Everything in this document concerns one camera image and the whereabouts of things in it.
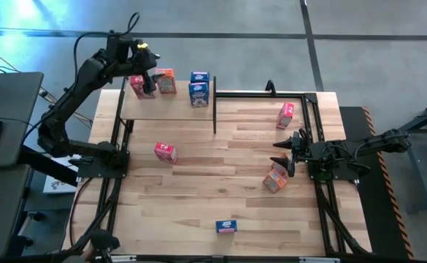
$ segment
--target gray floor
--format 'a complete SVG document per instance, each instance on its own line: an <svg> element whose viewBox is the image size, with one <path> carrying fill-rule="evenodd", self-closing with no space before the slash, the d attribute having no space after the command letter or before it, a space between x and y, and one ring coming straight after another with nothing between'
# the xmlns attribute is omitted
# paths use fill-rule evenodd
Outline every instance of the gray floor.
<svg viewBox="0 0 427 263"><path fill-rule="evenodd" d="M53 31L124 30L139 11L136 32L304 34L299 0L0 0L0 29ZM427 0L307 0L314 34L427 35ZM178 80L191 70L218 76L218 88L261 90L268 79L284 91L315 91L305 39L146 39L160 66ZM23 71L45 74L43 86L55 96L71 84L74 37L0 36L0 55ZM104 47L104 39L81 41L81 64ZM377 132L400 127L427 106L427 41L315 40L325 91L337 92L343 106L368 107ZM118 88L121 80L112 87ZM79 111L92 118L99 92ZM36 103L37 121L47 103ZM70 136L86 140L76 120ZM27 140L36 146L36 135ZM384 154L401 210L422 201L419 182L405 155ZM427 260L427 211L404 214L417 259Z"/></svg>

